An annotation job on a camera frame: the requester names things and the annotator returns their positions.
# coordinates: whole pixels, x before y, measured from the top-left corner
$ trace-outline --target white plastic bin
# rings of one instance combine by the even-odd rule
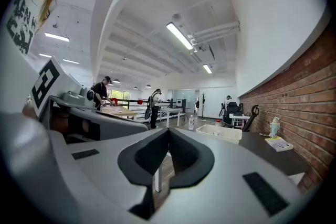
[[[204,125],[202,127],[199,127],[196,129],[197,133],[200,134],[207,134],[211,135],[213,137],[216,137],[221,140],[225,140],[234,144],[238,144],[239,140],[242,139],[243,132],[240,129],[231,129],[231,128],[225,128],[225,127],[219,127],[220,128],[220,135],[214,135],[215,131],[214,125]]]

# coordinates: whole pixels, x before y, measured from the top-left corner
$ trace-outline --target white table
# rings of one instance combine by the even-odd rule
[[[248,120],[250,117],[249,116],[233,116],[233,114],[229,115],[230,119],[232,119],[232,125],[235,125],[236,120],[242,120],[242,125],[237,126],[238,128],[243,128],[244,127],[244,120]]]
[[[160,108],[160,121],[161,121],[161,112],[166,112],[167,113],[167,128],[169,127],[169,114],[170,113],[176,113],[177,112],[177,127],[180,124],[180,108],[176,109],[170,109],[170,108]]]

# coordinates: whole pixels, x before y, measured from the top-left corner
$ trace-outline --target black t-shirt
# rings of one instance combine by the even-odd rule
[[[95,93],[99,94],[101,99],[103,97],[107,97],[106,87],[105,87],[105,85],[102,82],[97,83],[96,85],[94,85],[93,91]],[[100,101],[98,100],[98,98],[96,97],[96,95],[94,95],[93,101],[96,103],[96,107],[97,107],[98,104],[100,104]]]

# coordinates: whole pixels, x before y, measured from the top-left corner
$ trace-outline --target window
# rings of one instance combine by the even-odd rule
[[[131,97],[130,92],[123,92],[123,91],[117,91],[117,90],[112,90],[111,95],[110,95],[110,98],[117,98],[118,100],[121,100],[121,99],[130,100],[130,97]],[[121,104],[126,104],[123,107],[127,108],[128,102],[127,101],[118,102],[118,105],[121,105]]]

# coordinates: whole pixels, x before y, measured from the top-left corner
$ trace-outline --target white container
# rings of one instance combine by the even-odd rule
[[[220,120],[216,120],[214,135],[220,136],[221,135],[221,127],[222,123]]]
[[[214,135],[215,129],[220,130],[220,135]],[[231,129],[208,124],[197,128],[196,132],[199,134],[211,135],[217,139],[225,140],[234,144],[238,144],[243,135],[243,132],[240,129]]]
[[[193,130],[194,129],[194,115],[190,115],[188,129],[189,130]]]

